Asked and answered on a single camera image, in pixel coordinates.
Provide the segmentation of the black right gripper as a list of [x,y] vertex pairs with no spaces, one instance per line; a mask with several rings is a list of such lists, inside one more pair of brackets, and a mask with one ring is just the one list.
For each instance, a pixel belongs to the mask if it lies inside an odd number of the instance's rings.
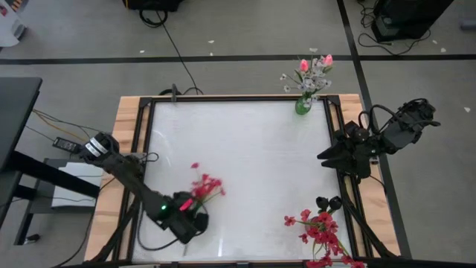
[[343,130],[336,131],[335,134],[336,144],[317,155],[318,159],[327,159],[322,161],[321,165],[326,168],[338,168],[358,178],[369,177],[371,175],[371,149],[367,145],[369,132],[363,128],[356,128],[350,132],[350,136],[345,136]]

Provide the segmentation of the red artificial flower bunch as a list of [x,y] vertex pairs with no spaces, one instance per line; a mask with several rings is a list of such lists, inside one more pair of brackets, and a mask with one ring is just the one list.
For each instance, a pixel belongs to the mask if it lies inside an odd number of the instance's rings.
[[304,233],[298,237],[305,244],[312,242],[312,259],[306,262],[306,268],[331,268],[336,258],[339,263],[349,268],[366,268],[362,261],[356,261],[338,239],[338,224],[333,219],[331,225],[320,227],[312,222],[311,211],[305,209],[300,213],[300,220],[296,217],[285,216],[284,225],[293,226],[297,223],[304,226]]
[[191,183],[190,199],[186,202],[185,210],[198,229],[196,236],[204,233],[208,227],[209,213],[205,204],[215,197],[226,195],[222,180],[209,173],[202,173],[199,168],[198,162],[190,166],[190,169],[196,172],[197,180]]

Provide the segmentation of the white artificial flower bunch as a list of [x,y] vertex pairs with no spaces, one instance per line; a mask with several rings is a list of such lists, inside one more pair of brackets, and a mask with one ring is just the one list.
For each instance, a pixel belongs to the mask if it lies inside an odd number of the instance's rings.
[[300,72],[303,96],[307,99],[313,99],[319,91],[328,89],[332,85],[332,81],[326,79],[326,75],[332,68],[333,58],[331,54],[314,58],[310,62],[302,60]]
[[296,89],[301,93],[301,97],[298,100],[298,104],[303,108],[310,108],[312,101],[317,93],[317,85],[315,81],[309,77],[302,76],[300,72],[295,74],[297,77],[293,78],[287,74],[281,74],[280,80],[284,81],[283,91],[290,93],[292,89]]

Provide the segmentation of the pink artificial tulip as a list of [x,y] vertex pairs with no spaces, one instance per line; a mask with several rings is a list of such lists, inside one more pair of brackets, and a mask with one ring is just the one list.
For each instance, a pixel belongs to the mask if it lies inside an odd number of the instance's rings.
[[333,68],[333,58],[331,54],[312,61],[311,79],[313,82],[312,94],[328,89],[332,85],[332,81],[327,79],[327,74]]
[[308,77],[309,62],[307,60],[301,60],[299,65],[300,74],[300,89],[304,95],[308,95],[308,87],[306,85],[306,78]]

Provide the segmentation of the green glass vase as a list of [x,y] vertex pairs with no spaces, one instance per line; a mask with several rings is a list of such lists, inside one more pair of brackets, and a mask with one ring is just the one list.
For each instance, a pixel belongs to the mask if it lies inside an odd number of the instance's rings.
[[310,94],[303,94],[295,102],[295,111],[299,115],[305,115],[312,108],[312,96]]

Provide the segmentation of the red vase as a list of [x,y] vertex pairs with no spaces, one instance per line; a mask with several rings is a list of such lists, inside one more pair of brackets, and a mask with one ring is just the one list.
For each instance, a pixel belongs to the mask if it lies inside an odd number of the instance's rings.
[[318,216],[315,217],[312,222],[320,227],[328,228],[333,222],[332,214],[335,211],[330,209],[329,211],[320,211]]

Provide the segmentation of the light wooden table board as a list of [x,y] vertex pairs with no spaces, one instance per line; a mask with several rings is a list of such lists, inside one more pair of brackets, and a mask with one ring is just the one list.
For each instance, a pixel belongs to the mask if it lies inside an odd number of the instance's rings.
[[[361,98],[357,94],[331,94],[329,96],[339,96],[344,123],[356,121],[358,114],[364,110]],[[265,101],[270,101],[272,98],[276,98],[278,101],[287,101],[297,99],[298,95],[182,95],[178,96],[177,100],[211,101],[212,98],[216,98],[218,101],[224,101],[226,98],[230,98],[232,101],[240,101],[246,98],[251,99],[251,101],[258,101],[260,98]],[[152,105],[152,100],[155,99],[170,101],[171,97],[169,95],[120,97],[112,134],[115,138],[118,138],[121,152],[136,151],[137,144],[139,152],[145,151],[146,125],[149,119],[152,120],[150,105]],[[387,172],[389,171],[388,163],[384,163],[382,157],[379,165],[374,165],[371,169],[372,176],[380,182],[386,183],[386,194],[372,178],[361,181],[359,190],[367,223],[392,253],[411,256],[402,217],[397,215],[400,213],[398,202],[395,200],[388,201],[388,198],[396,197],[391,175]],[[117,181],[111,182],[109,186],[101,191],[91,222],[85,261],[92,259],[99,253],[100,248],[106,244],[118,227],[122,219],[122,207],[125,206],[127,209],[132,203],[133,197],[129,198],[129,195],[125,193],[123,186]],[[131,226],[132,224],[128,223],[118,241],[117,249],[113,249],[113,253],[118,253],[118,257],[114,257],[111,253],[107,261],[126,259],[127,250],[132,250],[132,246],[129,245],[129,241],[132,239]]]

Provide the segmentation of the white flat box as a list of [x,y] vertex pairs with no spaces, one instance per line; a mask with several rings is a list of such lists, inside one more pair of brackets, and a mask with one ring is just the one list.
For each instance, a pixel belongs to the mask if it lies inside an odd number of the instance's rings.
[[93,208],[97,201],[103,169],[84,162],[67,162],[59,167],[67,173],[65,182],[56,185],[51,200],[52,209],[81,207]]

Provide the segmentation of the black power adapter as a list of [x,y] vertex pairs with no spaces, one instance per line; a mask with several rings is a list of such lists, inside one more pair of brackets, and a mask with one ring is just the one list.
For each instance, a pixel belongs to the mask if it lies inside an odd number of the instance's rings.
[[73,154],[77,154],[80,151],[80,144],[60,137],[54,139],[52,146]]

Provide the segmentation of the large black case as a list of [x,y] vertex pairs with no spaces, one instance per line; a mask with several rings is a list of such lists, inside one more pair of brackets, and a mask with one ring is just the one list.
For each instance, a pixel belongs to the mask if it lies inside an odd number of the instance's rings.
[[454,0],[378,0],[371,30],[378,42],[420,39]]

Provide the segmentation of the black desk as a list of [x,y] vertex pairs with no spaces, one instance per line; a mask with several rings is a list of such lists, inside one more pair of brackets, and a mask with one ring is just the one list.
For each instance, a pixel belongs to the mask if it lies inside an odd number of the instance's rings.
[[37,187],[21,185],[22,176],[35,178],[37,184],[47,182],[54,186],[64,183],[68,176],[67,173],[16,150],[41,85],[42,79],[39,77],[0,77],[0,228],[13,202],[28,201],[14,242],[16,245],[39,239],[39,235],[28,237],[27,233],[33,219],[30,209],[34,200],[40,197],[40,192]]

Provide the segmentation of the black equipment box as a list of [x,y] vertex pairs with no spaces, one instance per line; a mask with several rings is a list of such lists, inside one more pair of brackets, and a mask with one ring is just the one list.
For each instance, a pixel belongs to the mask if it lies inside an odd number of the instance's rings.
[[121,0],[130,10],[160,10],[175,12],[184,0]]

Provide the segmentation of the white floor object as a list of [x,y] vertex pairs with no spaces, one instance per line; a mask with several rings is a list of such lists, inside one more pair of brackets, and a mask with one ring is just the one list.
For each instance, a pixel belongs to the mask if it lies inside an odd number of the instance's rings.
[[0,0],[0,48],[18,45],[26,28],[17,12],[5,0]]

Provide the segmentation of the black aluminium table frame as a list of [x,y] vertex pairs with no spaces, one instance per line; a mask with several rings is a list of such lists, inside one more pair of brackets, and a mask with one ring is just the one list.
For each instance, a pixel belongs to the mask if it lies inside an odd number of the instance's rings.
[[[176,98],[170,95],[123,96],[118,104],[112,135],[119,141],[121,152],[143,153],[149,151],[154,106],[157,103],[269,103],[293,102],[297,99],[297,95],[182,95]],[[324,103],[329,134],[333,134],[345,123],[355,120],[363,110],[357,94],[322,95],[321,100]],[[394,186],[391,176],[381,173],[381,169],[387,166],[385,163],[372,166],[371,178],[360,183],[338,171],[334,171],[333,175],[339,188],[347,190],[353,204],[361,209],[362,217],[365,217],[382,244],[393,254],[404,255],[408,244],[395,230],[401,219],[399,206],[397,202],[388,200],[395,192]],[[132,204],[132,195],[118,182],[113,182],[109,175],[103,176],[101,184],[105,186],[106,191],[98,197],[86,246],[86,261],[99,254],[101,246],[106,245],[113,230],[120,225],[126,210]]]

